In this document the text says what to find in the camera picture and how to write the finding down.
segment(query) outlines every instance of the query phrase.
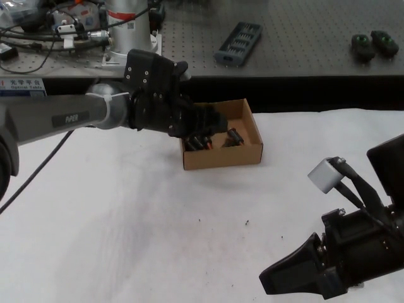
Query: silver cylinder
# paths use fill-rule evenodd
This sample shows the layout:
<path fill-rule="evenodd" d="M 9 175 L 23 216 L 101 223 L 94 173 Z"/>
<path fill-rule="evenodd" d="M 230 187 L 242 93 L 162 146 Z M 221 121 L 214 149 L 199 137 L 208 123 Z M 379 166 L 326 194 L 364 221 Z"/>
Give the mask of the silver cylinder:
<path fill-rule="evenodd" d="M 147 9 L 147 0 L 106 0 L 105 7 L 110 25 L 127 20 Z M 153 51 L 155 44 L 150 37 L 150 24 L 148 13 L 143 14 L 134 21 L 112 27 L 112 55 L 126 56 L 131 49 Z"/>

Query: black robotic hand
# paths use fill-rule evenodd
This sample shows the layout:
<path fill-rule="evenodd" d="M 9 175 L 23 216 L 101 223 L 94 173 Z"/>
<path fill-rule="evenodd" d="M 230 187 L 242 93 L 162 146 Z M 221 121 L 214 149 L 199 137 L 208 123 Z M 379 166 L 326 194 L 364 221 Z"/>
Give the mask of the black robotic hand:
<path fill-rule="evenodd" d="M 177 138 L 227 131 L 225 116 L 180 94 L 179 84 L 186 80 L 187 69 L 187 62 L 175 63 L 142 50 L 129 52 L 123 83 L 133 102 L 131 128 L 161 131 Z"/>
<path fill-rule="evenodd" d="M 312 234 L 296 251 L 264 270 L 259 279 L 268 295 L 309 292 L 330 299 L 404 268 L 404 135 L 372 148 L 367 156 L 393 204 L 384 206 L 345 159 L 324 159 L 309 178 L 324 193 L 335 188 L 359 210 L 324 214 L 322 239 Z M 361 199 L 341 182 L 344 177 Z"/>

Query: green object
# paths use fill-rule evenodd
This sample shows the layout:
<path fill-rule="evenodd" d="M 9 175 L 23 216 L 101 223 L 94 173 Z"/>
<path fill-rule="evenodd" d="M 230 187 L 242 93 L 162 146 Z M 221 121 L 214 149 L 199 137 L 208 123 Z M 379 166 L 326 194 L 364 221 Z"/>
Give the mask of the green object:
<path fill-rule="evenodd" d="M 391 38 L 383 37 L 381 40 L 383 40 L 384 43 L 390 43 Z"/>

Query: small object in box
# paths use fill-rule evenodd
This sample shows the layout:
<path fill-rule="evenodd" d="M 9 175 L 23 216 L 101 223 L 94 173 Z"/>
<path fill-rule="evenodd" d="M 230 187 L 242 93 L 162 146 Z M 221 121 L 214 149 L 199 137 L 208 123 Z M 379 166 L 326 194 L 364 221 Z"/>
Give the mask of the small object in box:
<path fill-rule="evenodd" d="M 189 152 L 195 152 L 198 149 L 189 141 L 189 139 L 185 140 L 184 142 L 186 150 Z"/>
<path fill-rule="evenodd" d="M 228 66 L 241 66 L 251 53 L 262 31 L 261 25 L 239 22 L 216 52 L 214 56 L 216 62 Z"/>
<path fill-rule="evenodd" d="M 230 128 L 227 131 L 227 134 L 234 140 L 236 145 L 244 145 L 244 139 L 240 134 L 235 130 L 235 128 Z"/>
<path fill-rule="evenodd" d="M 386 57 L 393 57 L 397 54 L 399 47 L 388 33 L 382 30 L 373 30 L 371 36 L 373 44 L 383 53 L 383 55 Z"/>
<path fill-rule="evenodd" d="M 0 43 L 0 60 L 6 61 L 18 57 L 18 51 L 15 47 Z"/>
<path fill-rule="evenodd" d="M 213 149 L 212 140 L 210 139 L 210 137 L 207 137 L 207 136 L 202 137 L 202 141 L 203 141 L 203 144 L 205 146 L 205 149 L 207 149 L 207 150 L 212 150 Z"/>
<path fill-rule="evenodd" d="M 184 170 L 211 169 L 214 167 L 260 163 L 263 154 L 263 142 L 247 100 L 224 101 L 210 103 L 210 105 L 229 121 L 229 125 L 231 126 L 227 127 L 226 125 L 226 127 L 224 127 L 223 125 L 225 133 L 229 128 L 237 126 L 237 132 L 243 137 L 244 146 L 238 146 L 237 148 L 221 148 L 226 138 L 228 139 L 228 143 L 232 146 L 235 145 L 235 142 L 227 134 L 216 134 L 211 137 L 213 144 L 212 150 L 192 152 L 186 147 L 186 139 L 180 139 Z"/>
<path fill-rule="evenodd" d="M 204 150 L 205 147 L 203 146 L 203 143 L 201 142 L 201 139 L 197 136 L 194 136 L 191 138 L 191 143 L 193 146 L 195 146 L 198 150 Z"/>

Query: black cable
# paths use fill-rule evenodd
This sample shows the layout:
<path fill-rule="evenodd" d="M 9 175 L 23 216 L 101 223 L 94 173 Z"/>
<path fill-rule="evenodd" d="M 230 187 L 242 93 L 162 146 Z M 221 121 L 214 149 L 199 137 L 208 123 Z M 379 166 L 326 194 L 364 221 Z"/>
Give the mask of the black cable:
<path fill-rule="evenodd" d="M 2 33 L 2 37 L 11 38 L 11 39 L 19 39 L 19 40 L 32 40 L 32 41 L 43 41 L 43 42 L 63 42 L 63 39 L 60 37 L 55 37 L 55 39 L 51 37 L 41 37 L 41 36 L 24 36 L 24 35 L 15 35 L 13 33 Z"/>
<path fill-rule="evenodd" d="M 30 177 L 17 189 L 17 191 L 10 197 L 5 204 L 2 205 L 0 208 L 0 215 L 3 213 L 4 210 L 9 207 L 12 202 L 23 192 L 23 190 L 32 182 L 32 180 L 39 174 L 39 172 L 48 164 L 48 162 L 54 157 L 54 155 L 61 149 L 63 144 L 67 141 L 67 139 L 71 136 L 73 131 L 69 131 L 63 139 L 56 145 L 56 147 L 52 150 L 48 157 L 35 169 L 35 171 L 30 175 Z"/>
<path fill-rule="evenodd" d="M 80 35 L 80 34 L 82 34 L 82 33 L 98 32 L 98 31 L 100 31 L 100 30 L 107 30 L 107 29 L 110 29 L 110 28 L 113 28 L 113 27 L 117 27 L 117 26 L 119 26 L 119 25 L 125 24 L 125 23 L 127 23 L 127 22 L 130 22 L 130 21 L 133 21 L 133 20 L 139 18 L 139 17 L 142 16 L 143 14 L 149 12 L 149 10 L 150 10 L 151 8 L 153 8 L 153 7 L 157 6 L 157 5 L 159 5 L 162 1 L 163 1 L 163 0 L 156 0 L 156 1 L 152 4 L 152 6 L 147 7 L 146 9 L 144 9 L 143 11 L 141 11 L 141 12 L 138 13 L 138 14 L 135 14 L 132 18 L 129 18 L 129 19 L 126 19 L 126 20 L 123 20 L 123 21 L 120 21 L 120 22 L 117 22 L 117 23 L 114 23 L 114 24 L 111 24 L 111 25 L 107 25 L 106 27 L 98 27 L 98 28 L 94 28 L 94 29 L 92 29 L 92 30 L 83 30 L 83 31 L 80 31 L 80 32 L 68 32 L 68 33 L 63 33 L 63 35 L 73 35 L 73 34 L 75 34 L 75 33 L 78 34 L 78 35 Z M 0 27 L 0 30 L 6 30 L 6 32 L 8 32 L 10 29 Z M 48 36 L 49 36 L 49 35 L 52 35 L 52 34 L 51 34 L 51 33 L 42 33 L 42 35 L 48 35 Z"/>
<path fill-rule="evenodd" d="M 45 65 L 46 60 L 48 60 L 49 56 L 50 56 L 51 53 L 52 53 L 52 50 L 53 50 L 53 46 L 54 46 L 54 45 L 55 45 L 55 40 L 52 42 L 52 45 L 50 46 L 50 49 L 49 49 L 48 53 L 47 53 L 46 56 L 45 56 L 45 59 L 42 61 L 42 63 L 40 64 L 40 66 L 37 67 L 37 68 L 35 68 L 35 69 L 32 69 L 32 70 L 30 70 L 30 71 L 12 71 L 12 70 L 10 70 L 10 69 L 7 69 L 7 68 L 2 67 L 2 66 L 1 66 L 1 61 L 0 61 L 0 69 L 2 69 L 3 71 L 7 71 L 7 72 L 9 72 L 9 73 L 13 73 L 13 74 L 30 74 L 30 73 L 34 73 L 34 72 L 40 70 L 40 69 L 42 68 L 42 66 Z"/>
<path fill-rule="evenodd" d="M 150 8 L 152 8 L 152 7 L 154 7 L 154 6 L 158 5 L 158 4 L 160 4 L 161 2 L 162 2 L 162 0 L 155 0 L 155 2 L 153 3 L 153 5 L 152 5 Z M 130 21 L 133 21 L 133 20 L 139 18 L 140 16 L 142 16 L 143 14 L 149 12 L 150 8 L 147 7 L 146 9 L 144 9 L 143 11 L 141 11 L 140 13 L 135 14 L 132 18 L 129 18 L 129 19 L 127 19 L 127 20 L 123 20 L 123 21 L 120 21 L 120 22 L 117 22 L 117 23 L 114 23 L 114 24 L 111 24 L 111 25 L 107 25 L 106 27 L 94 28 L 93 30 L 85 30 L 85 31 L 81 31 L 81 32 L 77 32 L 77 31 L 76 31 L 76 32 L 68 32 L 68 33 L 63 33 L 63 34 L 64 34 L 64 35 L 70 35 L 70 34 L 78 34 L 78 35 L 79 35 L 79 34 L 81 34 L 81 33 L 97 32 L 97 31 L 99 31 L 99 30 L 106 30 L 106 29 L 109 29 L 109 28 L 112 28 L 112 27 L 116 27 L 116 26 L 118 26 L 118 25 L 125 24 L 125 23 L 130 22 Z M 20 26 L 23 25 L 24 23 L 26 23 L 26 22 L 22 22 L 22 23 L 19 23 L 19 24 L 17 24 L 17 25 L 13 25 L 13 26 L 8 27 L 8 28 L 3 28 L 3 29 L 0 31 L 0 38 L 1 38 L 1 36 L 2 36 L 4 33 L 6 33 L 8 30 L 11 30 L 11 29 L 13 29 L 13 28 L 15 28 L 15 27 L 20 27 Z M 46 60 L 48 59 L 48 57 L 51 55 L 51 53 L 52 53 L 52 51 L 53 51 L 53 46 L 54 46 L 54 44 L 55 44 L 55 32 L 52 33 L 52 45 L 51 45 L 51 47 L 50 47 L 50 49 L 49 49 L 49 52 L 47 53 L 47 55 L 45 56 L 45 59 L 42 61 L 41 65 L 40 65 L 38 68 L 35 68 L 35 69 L 31 70 L 31 71 L 12 71 L 12 70 L 9 70 L 9 69 L 6 69 L 6 68 L 2 67 L 2 66 L 1 66 L 1 63 L 0 63 L 0 69 L 2 69 L 3 71 L 7 71 L 7 72 L 9 72 L 9 73 L 14 73 L 14 74 L 30 74 L 30 73 L 34 73 L 34 72 L 40 70 L 40 69 L 42 68 L 42 66 L 44 66 Z"/>
<path fill-rule="evenodd" d="M 349 202 L 351 202 L 353 205 L 355 205 L 357 208 L 362 209 L 364 207 L 364 203 L 357 197 L 356 194 L 354 194 L 348 186 L 346 186 L 344 183 L 339 182 L 336 186 L 335 189 L 342 194 L 342 196 L 346 197 Z"/>
<path fill-rule="evenodd" d="M 48 10 L 48 12 L 46 12 L 47 16 L 53 14 L 53 12 L 55 12 L 55 11 L 60 11 L 60 12 L 64 13 L 65 15 L 68 15 L 73 20 L 74 25 L 78 24 L 76 18 L 71 13 L 69 13 L 67 11 L 61 11 L 61 9 L 75 7 L 78 3 L 73 3 L 73 4 L 67 3 L 67 4 L 63 4 L 63 5 L 62 4 L 57 5 L 54 1 L 52 1 L 52 2 L 55 4 L 55 6 L 53 8 L 51 8 L 50 10 Z"/>
<path fill-rule="evenodd" d="M 377 226 L 385 230 L 389 235 L 391 235 L 394 239 L 398 241 L 404 241 L 404 239 L 396 233 L 396 231 L 392 228 L 390 228 L 387 224 L 384 222 L 380 221 L 377 219 L 374 215 L 368 212 L 367 208 L 365 207 L 365 204 L 358 198 L 357 195 L 355 195 L 348 186 L 346 186 L 344 183 L 339 182 L 336 186 L 335 189 L 342 194 L 345 198 L 349 200 L 353 205 L 355 205 L 359 210 L 361 210 L 367 218 L 369 218 L 372 222 L 374 222 Z"/>

